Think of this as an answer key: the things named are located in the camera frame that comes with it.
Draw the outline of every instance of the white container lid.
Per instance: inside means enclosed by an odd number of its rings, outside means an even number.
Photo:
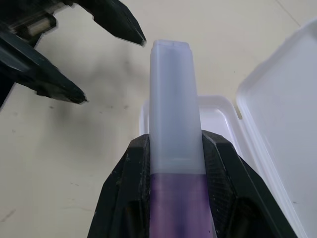
[[[260,176],[299,237],[317,235],[317,20],[240,85],[237,105]]]

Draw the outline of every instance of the translucent plastic tube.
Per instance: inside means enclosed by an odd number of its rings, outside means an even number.
[[[158,40],[150,75],[151,238],[215,238],[192,52]]]

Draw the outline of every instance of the purple liquid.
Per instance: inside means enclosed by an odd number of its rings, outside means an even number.
[[[212,238],[206,175],[151,175],[150,238]]]

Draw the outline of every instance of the open plastic box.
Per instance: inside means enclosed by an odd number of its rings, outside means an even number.
[[[317,19],[240,85],[237,105],[200,96],[201,126],[231,141],[263,178],[299,238],[317,237]],[[149,102],[140,115],[149,133]]]

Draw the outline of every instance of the beige table surface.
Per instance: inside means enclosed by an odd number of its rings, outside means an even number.
[[[138,136],[155,39],[190,43],[200,95],[234,100],[241,81],[317,15],[314,0],[125,0],[145,48],[114,38],[81,7],[56,14],[37,50],[89,103],[16,85],[0,113],[0,237],[84,238],[102,184]]]

